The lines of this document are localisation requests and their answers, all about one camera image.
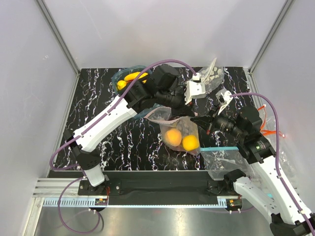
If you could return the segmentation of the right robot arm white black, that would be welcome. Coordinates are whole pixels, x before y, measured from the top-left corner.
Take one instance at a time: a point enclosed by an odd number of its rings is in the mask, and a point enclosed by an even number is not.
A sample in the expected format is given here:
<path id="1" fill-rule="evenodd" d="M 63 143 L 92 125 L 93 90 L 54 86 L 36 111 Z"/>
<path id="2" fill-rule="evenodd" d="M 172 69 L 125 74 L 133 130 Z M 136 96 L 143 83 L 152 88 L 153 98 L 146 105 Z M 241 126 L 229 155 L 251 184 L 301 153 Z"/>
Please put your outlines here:
<path id="1" fill-rule="evenodd" d="M 225 132 L 237 139 L 237 148 L 248 165 L 256 171 L 271 197 L 255 187 L 240 169 L 223 176 L 220 185 L 229 195 L 245 197 L 268 221 L 275 236 L 313 236 L 315 214 L 303 203 L 276 160 L 276 151 L 260 132 L 262 119 L 257 109 L 242 108 L 237 118 L 210 110 L 207 115 L 191 118 L 207 133 Z"/>

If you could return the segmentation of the orange peach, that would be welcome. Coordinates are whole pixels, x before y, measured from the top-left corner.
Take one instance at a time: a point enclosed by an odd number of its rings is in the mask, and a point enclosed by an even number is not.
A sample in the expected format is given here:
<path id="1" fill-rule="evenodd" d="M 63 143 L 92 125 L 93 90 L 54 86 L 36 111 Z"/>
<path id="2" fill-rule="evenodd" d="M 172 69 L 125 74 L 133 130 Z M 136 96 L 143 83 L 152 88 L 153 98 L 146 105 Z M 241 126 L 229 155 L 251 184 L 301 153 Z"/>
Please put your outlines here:
<path id="1" fill-rule="evenodd" d="M 168 145 L 177 147 L 181 144 L 182 134 L 178 129 L 172 128 L 165 132 L 164 139 Z"/>

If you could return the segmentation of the yellow lemon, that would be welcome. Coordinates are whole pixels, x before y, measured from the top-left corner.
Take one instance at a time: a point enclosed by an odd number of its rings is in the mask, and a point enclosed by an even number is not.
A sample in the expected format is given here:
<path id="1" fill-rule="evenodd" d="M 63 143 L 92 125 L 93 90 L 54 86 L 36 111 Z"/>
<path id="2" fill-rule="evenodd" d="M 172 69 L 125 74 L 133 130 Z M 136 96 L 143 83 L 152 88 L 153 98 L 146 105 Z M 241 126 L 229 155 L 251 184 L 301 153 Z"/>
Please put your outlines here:
<path id="1" fill-rule="evenodd" d="M 186 151 L 199 148 L 199 139 L 195 135 L 188 135 L 182 139 L 182 146 Z"/>

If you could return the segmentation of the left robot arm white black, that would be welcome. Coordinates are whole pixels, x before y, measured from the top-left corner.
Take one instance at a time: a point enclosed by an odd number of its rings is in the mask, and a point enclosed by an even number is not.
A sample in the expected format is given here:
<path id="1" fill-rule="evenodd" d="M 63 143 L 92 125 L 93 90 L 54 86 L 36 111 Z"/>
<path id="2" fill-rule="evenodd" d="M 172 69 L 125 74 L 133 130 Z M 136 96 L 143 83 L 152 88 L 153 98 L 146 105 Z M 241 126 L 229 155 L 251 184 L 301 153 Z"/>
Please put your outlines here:
<path id="1" fill-rule="evenodd" d="M 101 170 L 100 157 L 92 152 L 98 144 L 125 121 L 134 118 L 155 104 L 169 107 L 176 112 L 191 115 L 189 108 L 192 91 L 200 81 L 200 75 L 192 67 L 192 79 L 184 86 L 176 85 L 178 71 L 170 65 L 172 61 L 162 60 L 139 72 L 130 73 L 116 82 L 118 95 L 95 118 L 76 129 L 67 141 L 78 166 L 89 181 L 89 189 L 100 195 L 106 190 L 105 176 Z"/>

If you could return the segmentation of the pink zip top bag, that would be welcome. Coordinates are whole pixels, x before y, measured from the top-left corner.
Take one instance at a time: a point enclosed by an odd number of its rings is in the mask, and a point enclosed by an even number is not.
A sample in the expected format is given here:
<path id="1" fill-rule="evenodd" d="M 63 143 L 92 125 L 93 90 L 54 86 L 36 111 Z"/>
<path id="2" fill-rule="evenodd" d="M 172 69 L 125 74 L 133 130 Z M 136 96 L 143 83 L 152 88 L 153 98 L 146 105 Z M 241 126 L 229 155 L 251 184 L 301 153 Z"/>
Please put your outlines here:
<path id="1" fill-rule="evenodd" d="M 159 125 L 160 132 L 162 135 L 162 140 L 164 144 L 170 149 L 174 151 L 185 151 L 191 155 L 198 155 L 200 153 L 200 146 L 199 148 L 195 150 L 186 151 L 184 150 L 182 143 L 179 146 L 174 147 L 174 146 L 168 145 L 164 139 L 165 132 L 172 128 L 176 128 L 181 132 L 182 139 L 188 135 L 195 135 L 199 139 L 197 125 L 190 120 L 190 117 L 173 118 L 171 116 L 170 108 L 158 107 L 152 110 L 151 112 L 149 112 L 145 116 L 145 119 Z"/>

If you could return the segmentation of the teal plastic fruit tray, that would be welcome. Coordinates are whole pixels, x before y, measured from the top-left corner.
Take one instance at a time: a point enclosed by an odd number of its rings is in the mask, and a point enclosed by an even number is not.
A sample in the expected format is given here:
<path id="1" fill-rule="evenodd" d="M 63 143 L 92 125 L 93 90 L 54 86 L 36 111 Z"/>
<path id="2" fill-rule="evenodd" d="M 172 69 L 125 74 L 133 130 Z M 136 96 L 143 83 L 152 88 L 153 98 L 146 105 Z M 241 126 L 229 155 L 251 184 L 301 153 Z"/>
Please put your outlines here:
<path id="1" fill-rule="evenodd" d="M 135 72 L 141 72 L 144 68 L 146 68 L 146 66 L 144 65 L 137 65 L 137 66 L 133 66 L 133 67 L 129 67 L 129 68 L 124 68 L 121 69 L 120 71 L 118 71 L 117 73 L 115 73 L 112 77 L 112 86 L 114 89 L 114 92 L 116 95 L 120 94 L 120 87 L 122 85 L 122 83 L 120 83 L 120 80 L 124 80 L 124 78 L 132 73 Z M 143 118 L 144 116 L 146 116 L 149 112 L 151 112 L 152 110 L 158 108 L 160 105 L 159 104 L 154 104 L 151 108 L 147 108 L 144 109 L 143 111 L 139 112 L 134 119 L 140 119 Z"/>

